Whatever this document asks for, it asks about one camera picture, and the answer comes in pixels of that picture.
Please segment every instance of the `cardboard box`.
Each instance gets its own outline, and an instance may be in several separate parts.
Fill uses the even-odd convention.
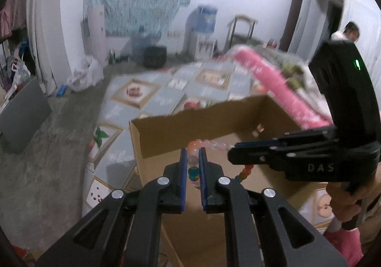
[[[259,136],[257,133],[254,135],[259,124],[264,130]],[[172,116],[135,119],[130,123],[143,185],[162,176],[166,165],[177,162],[180,149],[190,141],[209,139],[234,144],[278,137],[284,132],[298,130],[298,125],[268,96],[223,102]],[[230,178],[242,171],[242,166],[228,162],[226,152],[207,149],[207,156],[209,161],[220,164],[224,174]],[[242,185],[256,192],[272,187],[296,209],[317,186],[315,183],[287,181],[284,173],[265,165],[255,166]],[[226,266],[224,216],[202,211],[200,191],[189,180],[185,212],[182,215],[163,215],[161,239],[173,266]]]

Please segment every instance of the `hanging clothes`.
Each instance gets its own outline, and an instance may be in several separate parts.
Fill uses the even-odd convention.
[[[12,35],[12,27],[10,24],[11,13],[9,8],[4,7],[0,11],[0,40]]]
[[[25,0],[7,0],[0,11],[0,38],[7,38],[12,30],[26,26]]]

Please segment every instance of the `pink clothing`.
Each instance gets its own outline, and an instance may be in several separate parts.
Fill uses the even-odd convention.
[[[9,8],[4,7],[0,11],[0,39],[7,38],[12,34],[10,16],[11,13],[9,11]]]
[[[363,257],[359,229],[338,232],[325,232],[324,237],[345,257],[349,267],[354,267]]]
[[[25,0],[7,0],[0,11],[0,38],[7,38],[12,30],[26,25]]]

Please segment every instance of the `gray panel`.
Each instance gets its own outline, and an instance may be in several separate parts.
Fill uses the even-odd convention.
[[[144,74],[138,74],[135,76],[135,78],[151,83],[167,85],[168,82],[172,79],[172,74],[170,72],[147,72]]]
[[[236,94],[249,95],[251,90],[250,75],[231,74],[227,90]]]
[[[137,108],[110,100],[103,102],[98,122],[106,121],[120,128],[128,129],[130,121],[136,119],[139,113],[140,110]]]
[[[184,89],[188,96],[199,96],[211,100],[222,102],[227,100],[228,92],[226,90],[219,90],[191,81]]]
[[[184,66],[180,68],[174,75],[174,78],[177,79],[184,79],[184,80],[193,80],[196,78],[196,76],[199,74],[201,68],[197,66]]]
[[[184,92],[174,88],[162,88],[143,107],[142,112],[157,116],[169,115],[182,98]]]
[[[205,62],[202,68],[233,72],[236,66],[232,62]]]
[[[95,176],[114,188],[122,188],[136,166],[130,132],[115,139],[95,169]]]
[[[8,143],[6,151],[21,153],[50,113],[39,81],[33,78],[0,114],[0,131]]]

